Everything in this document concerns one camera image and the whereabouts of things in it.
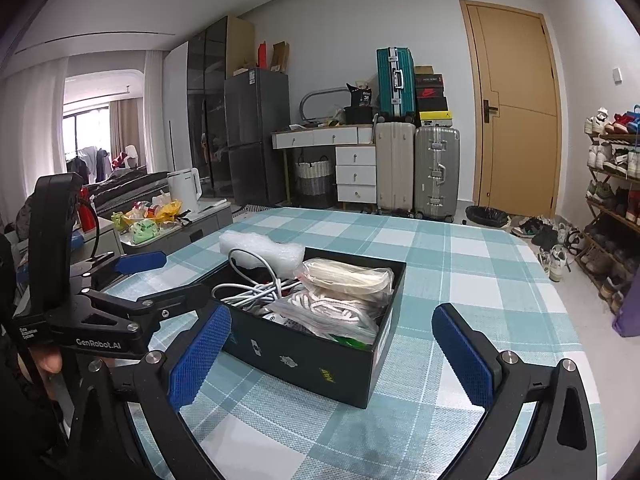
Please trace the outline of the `person's left hand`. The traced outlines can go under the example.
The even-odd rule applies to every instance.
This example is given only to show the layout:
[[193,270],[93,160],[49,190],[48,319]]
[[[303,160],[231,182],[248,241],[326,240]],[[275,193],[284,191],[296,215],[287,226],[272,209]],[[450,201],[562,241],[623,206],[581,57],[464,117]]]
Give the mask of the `person's left hand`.
[[63,361],[58,349],[37,348],[34,351],[34,359],[42,374],[56,375],[62,370]]

